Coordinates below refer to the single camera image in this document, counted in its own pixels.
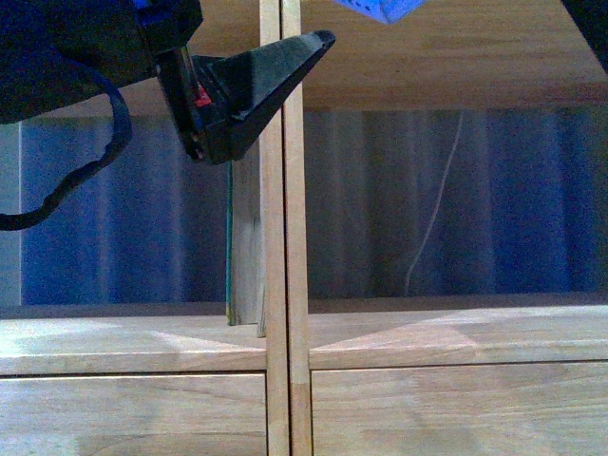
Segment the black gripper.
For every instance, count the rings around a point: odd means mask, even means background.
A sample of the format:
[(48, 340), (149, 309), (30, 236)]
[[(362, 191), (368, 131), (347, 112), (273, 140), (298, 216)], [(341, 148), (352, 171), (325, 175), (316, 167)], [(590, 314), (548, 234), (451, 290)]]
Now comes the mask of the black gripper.
[(113, 142), (126, 145), (130, 116), (119, 90), (157, 78), (191, 158), (213, 165), (242, 159), (336, 37), (322, 29), (231, 57), (195, 56), (194, 121), (186, 45), (201, 22), (197, 1), (2, 2), (2, 124), (107, 93)]

